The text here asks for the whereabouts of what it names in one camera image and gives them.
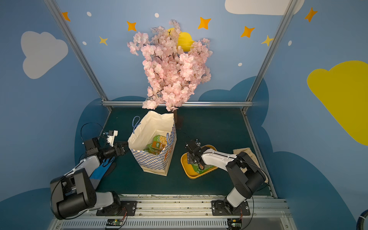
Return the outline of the green corn soup packet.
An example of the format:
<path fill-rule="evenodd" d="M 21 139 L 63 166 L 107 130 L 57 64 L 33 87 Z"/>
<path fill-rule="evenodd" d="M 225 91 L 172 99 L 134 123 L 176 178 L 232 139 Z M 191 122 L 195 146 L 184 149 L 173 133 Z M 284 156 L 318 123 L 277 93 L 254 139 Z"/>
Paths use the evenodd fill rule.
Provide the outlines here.
<path fill-rule="evenodd" d="M 157 135 L 153 138 L 152 147 L 157 150 L 163 150 L 167 145 L 167 138 L 162 135 Z"/>

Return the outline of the blue checkered paper bag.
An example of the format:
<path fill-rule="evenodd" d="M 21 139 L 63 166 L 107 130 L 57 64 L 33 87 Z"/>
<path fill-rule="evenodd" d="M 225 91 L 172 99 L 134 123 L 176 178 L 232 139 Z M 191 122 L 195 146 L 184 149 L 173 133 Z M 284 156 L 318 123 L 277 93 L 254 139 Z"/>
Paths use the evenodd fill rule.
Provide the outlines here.
<path fill-rule="evenodd" d="M 128 146 L 137 163 L 146 173 L 167 176 L 177 141 L 174 114 L 149 111 L 132 126 Z"/>

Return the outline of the green yellow soup packet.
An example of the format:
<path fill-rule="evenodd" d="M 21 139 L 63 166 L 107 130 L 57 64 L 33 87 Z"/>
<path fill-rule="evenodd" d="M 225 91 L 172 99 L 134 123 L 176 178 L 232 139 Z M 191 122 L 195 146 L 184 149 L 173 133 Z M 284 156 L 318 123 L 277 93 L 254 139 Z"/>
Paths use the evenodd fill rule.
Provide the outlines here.
<path fill-rule="evenodd" d="M 158 155 L 160 154 L 160 151 L 158 151 L 157 149 L 154 149 L 152 147 L 152 144 L 148 144 L 145 149 L 144 149 L 145 152 L 148 152 L 150 154 L 154 154 L 154 155 Z"/>

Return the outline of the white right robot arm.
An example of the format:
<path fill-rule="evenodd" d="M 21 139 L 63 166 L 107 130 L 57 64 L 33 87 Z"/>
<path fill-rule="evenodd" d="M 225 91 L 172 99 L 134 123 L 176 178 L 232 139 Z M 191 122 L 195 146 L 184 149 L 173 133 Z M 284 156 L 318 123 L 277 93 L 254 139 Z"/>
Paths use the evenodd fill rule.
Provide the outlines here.
<path fill-rule="evenodd" d="M 186 143 L 186 150 L 190 163 L 212 165 L 229 174 L 234 188 L 225 198 L 225 206 L 228 208 L 238 208 L 245 200 L 252 198 L 268 179 L 267 174 L 246 152 L 227 154 L 201 147 L 195 140 Z"/>

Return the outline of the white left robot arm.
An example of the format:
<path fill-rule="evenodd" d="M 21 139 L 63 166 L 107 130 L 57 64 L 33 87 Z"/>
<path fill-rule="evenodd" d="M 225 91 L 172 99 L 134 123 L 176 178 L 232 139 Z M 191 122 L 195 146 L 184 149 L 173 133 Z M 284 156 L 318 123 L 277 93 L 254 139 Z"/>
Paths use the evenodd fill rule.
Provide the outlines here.
<path fill-rule="evenodd" d="M 92 210 L 98 216 L 127 214 L 117 192 L 97 192 L 101 180 L 116 168 L 116 158 L 128 152 L 128 143 L 115 142 L 117 136 L 117 130 L 103 130 L 101 136 L 84 140 L 85 157 L 50 182 L 50 209 L 57 219 L 75 219 Z"/>

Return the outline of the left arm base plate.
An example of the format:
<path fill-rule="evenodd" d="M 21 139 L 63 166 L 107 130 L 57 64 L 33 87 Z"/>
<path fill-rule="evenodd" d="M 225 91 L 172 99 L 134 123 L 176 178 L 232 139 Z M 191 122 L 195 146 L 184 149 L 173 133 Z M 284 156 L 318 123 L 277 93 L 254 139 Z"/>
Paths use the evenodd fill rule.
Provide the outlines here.
<path fill-rule="evenodd" d="M 135 216 L 137 201 L 121 201 L 97 210 L 97 216 Z"/>

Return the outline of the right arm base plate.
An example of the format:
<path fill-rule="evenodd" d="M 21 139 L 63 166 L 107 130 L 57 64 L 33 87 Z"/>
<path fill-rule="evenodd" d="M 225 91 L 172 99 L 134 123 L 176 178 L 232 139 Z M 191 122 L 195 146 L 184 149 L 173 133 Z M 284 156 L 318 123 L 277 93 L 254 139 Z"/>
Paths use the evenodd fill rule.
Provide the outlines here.
<path fill-rule="evenodd" d="M 211 202 L 213 216 L 250 216 L 251 211 L 247 201 L 243 201 L 239 206 L 233 207 L 225 200 L 213 200 Z"/>

